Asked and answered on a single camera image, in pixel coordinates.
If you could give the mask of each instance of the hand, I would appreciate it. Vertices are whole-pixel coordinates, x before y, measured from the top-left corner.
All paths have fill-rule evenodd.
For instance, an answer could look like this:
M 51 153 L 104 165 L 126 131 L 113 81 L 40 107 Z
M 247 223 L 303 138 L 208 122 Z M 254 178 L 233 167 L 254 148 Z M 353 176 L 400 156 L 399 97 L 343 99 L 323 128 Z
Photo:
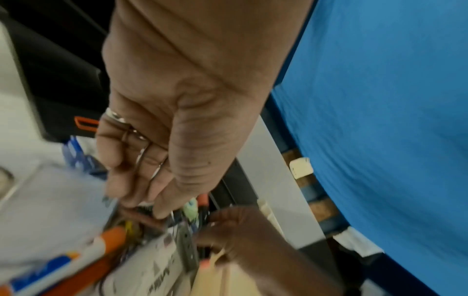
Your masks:
M 101 118 L 107 195 L 127 207 L 153 202 L 164 218 L 213 189 L 258 119 L 311 2 L 117 0 L 103 48 L 110 108 L 148 140 Z
M 214 226 L 194 237 L 201 247 L 225 250 L 216 264 L 237 263 L 265 295 L 341 295 L 341 289 L 288 244 L 256 207 L 210 215 Z

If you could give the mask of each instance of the orange clip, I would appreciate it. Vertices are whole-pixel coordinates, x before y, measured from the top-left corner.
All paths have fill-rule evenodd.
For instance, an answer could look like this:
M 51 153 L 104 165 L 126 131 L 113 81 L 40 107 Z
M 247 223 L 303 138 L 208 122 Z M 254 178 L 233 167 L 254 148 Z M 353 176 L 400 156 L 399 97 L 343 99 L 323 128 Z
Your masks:
M 88 131 L 88 132 L 97 132 L 98 128 L 97 126 L 99 125 L 99 120 L 91 119 L 91 118 L 86 118 L 86 117 L 81 117 L 81 116 L 75 116 L 75 124 L 77 128 L 83 131 Z

